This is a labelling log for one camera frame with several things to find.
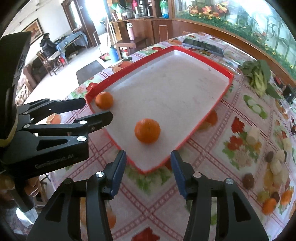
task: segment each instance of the blue gripper pad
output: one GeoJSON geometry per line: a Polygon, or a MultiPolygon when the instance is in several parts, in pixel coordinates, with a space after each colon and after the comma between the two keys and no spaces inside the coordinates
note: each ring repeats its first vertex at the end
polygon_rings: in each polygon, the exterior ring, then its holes
{"type": "Polygon", "coordinates": [[[112,169],[111,173],[113,173],[113,176],[110,177],[110,180],[112,180],[112,189],[111,189],[112,198],[114,198],[115,195],[118,193],[125,168],[126,168],[126,152],[123,150],[120,150],[111,168],[112,169]]]}
{"type": "Polygon", "coordinates": [[[183,162],[179,152],[176,150],[170,154],[170,165],[173,169],[179,192],[186,199],[188,195],[186,191],[186,180],[191,179],[194,170],[189,163],[183,162]]]}

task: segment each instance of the red tray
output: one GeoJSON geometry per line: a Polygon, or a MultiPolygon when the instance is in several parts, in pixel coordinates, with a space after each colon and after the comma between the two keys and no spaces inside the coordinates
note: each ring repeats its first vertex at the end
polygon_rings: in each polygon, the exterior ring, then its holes
{"type": "Polygon", "coordinates": [[[108,91],[113,95],[114,105],[110,109],[113,121],[104,131],[119,149],[127,152],[131,164],[147,173],[164,165],[170,152],[189,139],[227,92],[232,80],[233,74],[218,63],[188,49],[171,46],[112,74],[93,87],[85,98],[96,113],[101,111],[94,103],[97,94],[108,91]],[[160,124],[160,138],[154,144],[142,144],[134,136],[133,128],[143,118],[160,124]]]}

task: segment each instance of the smartphone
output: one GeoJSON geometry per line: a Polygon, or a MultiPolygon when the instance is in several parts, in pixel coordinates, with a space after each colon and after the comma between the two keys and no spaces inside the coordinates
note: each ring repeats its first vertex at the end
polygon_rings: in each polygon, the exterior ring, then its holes
{"type": "Polygon", "coordinates": [[[203,51],[218,55],[220,57],[224,57],[223,49],[221,49],[217,46],[211,45],[211,44],[207,44],[207,43],[200,42],[200,41],[193,40],[193,39],[184,39],[183,45],[191,47],[191,48],[203,50],[203,51]]]}

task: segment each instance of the black jacket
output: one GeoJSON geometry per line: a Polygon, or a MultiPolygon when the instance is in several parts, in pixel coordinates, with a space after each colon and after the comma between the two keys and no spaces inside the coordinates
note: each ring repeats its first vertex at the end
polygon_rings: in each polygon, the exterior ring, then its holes
{"type": "Polygon", "coordinates": [[[45,57],[50,57],[57,51],[56,45],[50,39],[42,39],[40,47],[45,57]]]}

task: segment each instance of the black mat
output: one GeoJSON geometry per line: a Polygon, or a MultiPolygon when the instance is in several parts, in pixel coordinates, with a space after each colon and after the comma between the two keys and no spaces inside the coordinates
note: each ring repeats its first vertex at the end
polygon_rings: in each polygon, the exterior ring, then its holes
{"type": "Polygon", "coordinates": [[[82,83],[84,83],[89,78],[93,77],[95,74],[99,73],[103,69],[104,67],[100,65],[97,60],[88,64],[87,66],[84,66],[82,69],[76,72],[78,84],[81,85],[82,83]]]}

